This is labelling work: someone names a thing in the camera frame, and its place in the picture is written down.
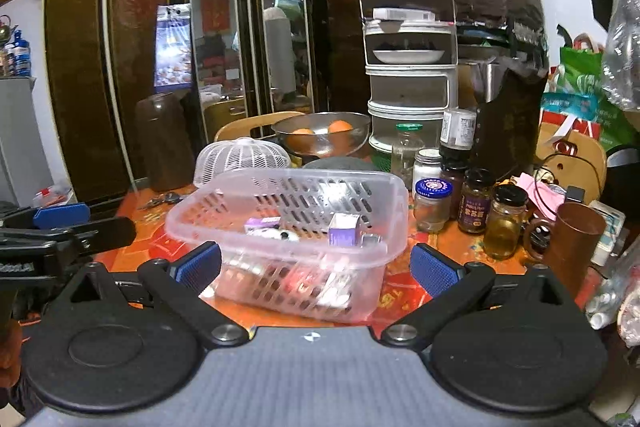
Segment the person's left hand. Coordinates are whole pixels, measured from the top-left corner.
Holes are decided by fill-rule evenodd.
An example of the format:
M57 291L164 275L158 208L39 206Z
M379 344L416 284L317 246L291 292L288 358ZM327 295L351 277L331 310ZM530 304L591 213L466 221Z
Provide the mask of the person's left hand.
M20 323L10 320L1 332L0 387L14 386L21 374L23 334Z

